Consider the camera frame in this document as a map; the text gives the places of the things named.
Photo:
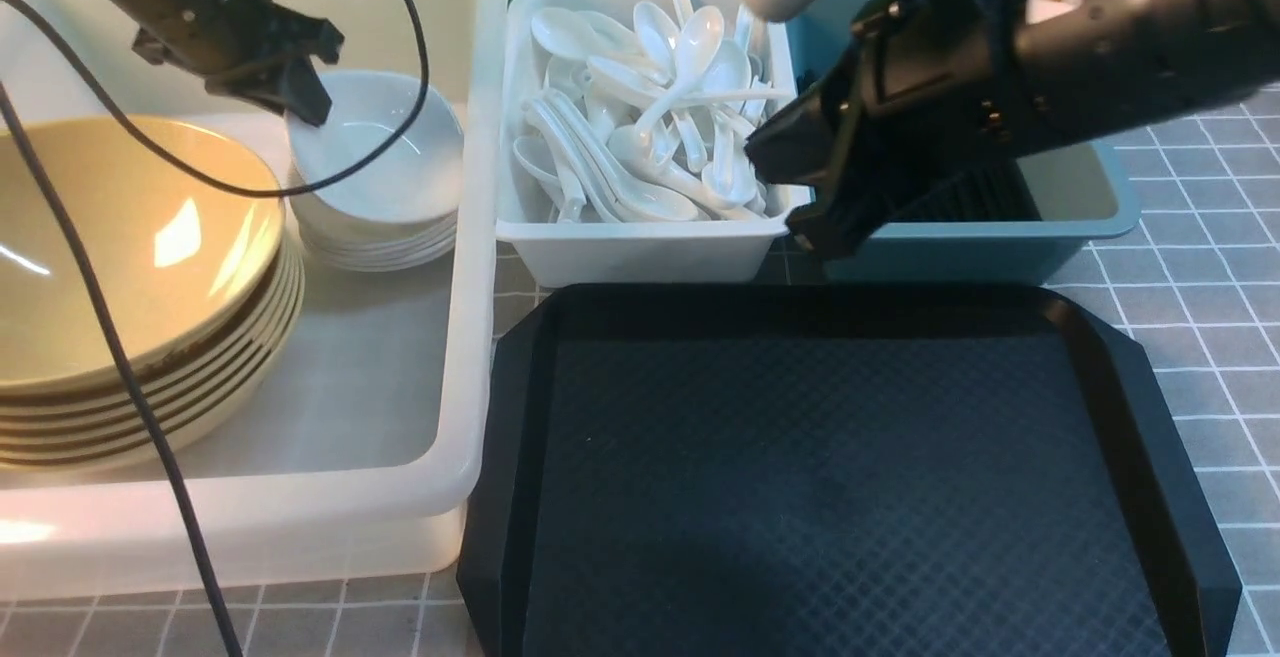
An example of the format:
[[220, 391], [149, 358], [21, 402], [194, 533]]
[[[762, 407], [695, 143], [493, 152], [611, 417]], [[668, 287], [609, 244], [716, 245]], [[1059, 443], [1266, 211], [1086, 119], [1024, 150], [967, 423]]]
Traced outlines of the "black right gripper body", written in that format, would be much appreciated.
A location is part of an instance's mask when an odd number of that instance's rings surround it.
[[956, 177], [1018, 156], [1021, 0], [868, 0], [833, 67], [746, 143], [759, 178], [805, 186], [788, 229], [856, 252]]

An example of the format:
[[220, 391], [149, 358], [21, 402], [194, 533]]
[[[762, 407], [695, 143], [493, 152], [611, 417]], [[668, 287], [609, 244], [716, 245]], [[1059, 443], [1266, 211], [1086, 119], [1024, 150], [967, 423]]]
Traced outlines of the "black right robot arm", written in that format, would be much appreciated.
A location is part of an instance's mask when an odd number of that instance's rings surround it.
[[1277, 79], [1279, 0], [872, 0], [835, 67], [745, 143], [806, 186], [820, 259], [982, 168], [1244, 99]]

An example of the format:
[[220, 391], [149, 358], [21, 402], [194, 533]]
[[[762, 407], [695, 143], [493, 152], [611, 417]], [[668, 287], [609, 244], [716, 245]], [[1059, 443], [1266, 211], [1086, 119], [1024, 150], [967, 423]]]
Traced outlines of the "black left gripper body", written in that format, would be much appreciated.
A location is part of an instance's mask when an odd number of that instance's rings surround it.
[[137, 26], [132, 51], [202, 78], [242, 78], [314, 58], [339, 60], [346, 41], [328, 19], [274, 0], [109, 0]]

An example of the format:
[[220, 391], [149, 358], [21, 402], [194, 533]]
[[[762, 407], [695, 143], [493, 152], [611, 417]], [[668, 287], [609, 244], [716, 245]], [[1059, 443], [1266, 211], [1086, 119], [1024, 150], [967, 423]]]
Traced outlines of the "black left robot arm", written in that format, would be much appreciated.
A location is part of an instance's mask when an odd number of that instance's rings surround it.
[[108, 0], [137, 24], [133, 50], [202, 78], [232, 78], [292, 60], [334, 65], [344, 42], [325, 19], [274, 0]]

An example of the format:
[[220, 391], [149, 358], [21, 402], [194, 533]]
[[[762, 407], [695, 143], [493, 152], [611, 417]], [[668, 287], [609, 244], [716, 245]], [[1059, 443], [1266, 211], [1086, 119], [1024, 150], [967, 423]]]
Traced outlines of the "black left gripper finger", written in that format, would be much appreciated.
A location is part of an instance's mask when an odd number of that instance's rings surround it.
[[320, 127], [332, 100], [310, 58], [268, 58], [205, 78], [210, 95], [251, 104], [278, 117]]

